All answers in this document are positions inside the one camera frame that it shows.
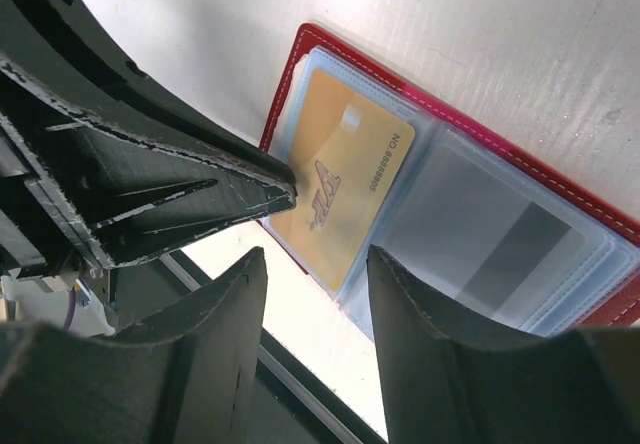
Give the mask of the red leather card holder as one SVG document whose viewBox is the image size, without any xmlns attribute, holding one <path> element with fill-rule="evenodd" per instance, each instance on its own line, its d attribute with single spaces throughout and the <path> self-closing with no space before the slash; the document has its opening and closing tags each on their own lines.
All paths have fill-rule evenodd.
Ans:
<svg viewBox="0 0 640 444">
<path fill-rule="evenodd" d="M 264 221 L 364 334 L 373 332 L 365 264 L 373 245 L 447 296 L 528 333 L 638 320 L 636 220 L 318 25 L 298 29 L 262 149 L 290 167 L 294 119 L 314 69 L 415 130 L 339 291 L 319 283 L 271 230 L 278 214 Z"/>
</svg>

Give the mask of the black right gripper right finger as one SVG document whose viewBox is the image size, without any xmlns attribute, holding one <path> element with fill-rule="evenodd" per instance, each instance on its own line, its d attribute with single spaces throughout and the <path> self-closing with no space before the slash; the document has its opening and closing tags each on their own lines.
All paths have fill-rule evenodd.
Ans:
<svg viewBox="0 0 640 444">
<path fill-rule="evenodd" d="M 393 443 L 635 443 L 639 332 L 528 334 L 465 307 L 384 249 L 367 257 Z"/>
</svg>

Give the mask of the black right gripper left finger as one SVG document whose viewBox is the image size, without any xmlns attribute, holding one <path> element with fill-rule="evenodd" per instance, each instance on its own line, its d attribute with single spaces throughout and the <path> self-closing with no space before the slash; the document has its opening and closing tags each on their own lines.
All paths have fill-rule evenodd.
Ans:
<svg viewBox="0 0 640 444">
<path fill-rule="evenodd" d="M 1 327 L 5 443 L 242 443 L 266 302 L 255 247 L 112 336 Z"/>
</svg>

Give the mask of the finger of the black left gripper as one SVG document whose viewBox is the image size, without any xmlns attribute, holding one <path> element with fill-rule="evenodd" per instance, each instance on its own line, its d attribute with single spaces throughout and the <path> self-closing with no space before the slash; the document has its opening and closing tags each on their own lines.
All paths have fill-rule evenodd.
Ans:
<svg viewBox="0 0 640 444">
<path fill-rule="evenodd" d="M 149 262 L 293 208 L 278 160 L 224 131 L 190 135 L 116 99 L 53 52 L 1 57 L 7 267 Z"/>
<path fill-rule="evenodd" d="M 290 168 L 169 92 L 118 46 L 83 0 L 12 0 L 29 23 L 87 80 L 162 124 L 290 182 Z"/>
</svg>

